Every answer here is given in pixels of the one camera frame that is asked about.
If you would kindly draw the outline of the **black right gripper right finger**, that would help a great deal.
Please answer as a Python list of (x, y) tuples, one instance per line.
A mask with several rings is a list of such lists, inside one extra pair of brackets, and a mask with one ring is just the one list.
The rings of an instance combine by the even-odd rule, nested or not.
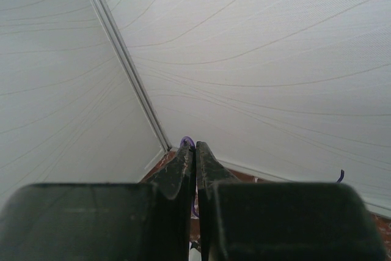
[(350, 186), (243, 182), (196, 145), (203, 260), (385, 260), (384, 243)]

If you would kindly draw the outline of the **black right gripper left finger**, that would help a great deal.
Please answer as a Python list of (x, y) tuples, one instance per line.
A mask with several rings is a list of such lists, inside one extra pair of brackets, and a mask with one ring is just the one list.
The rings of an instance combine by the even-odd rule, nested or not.
[(187, 260), (195, 150), (142, 183), (39, 183), (1, 211), (2, 260)]

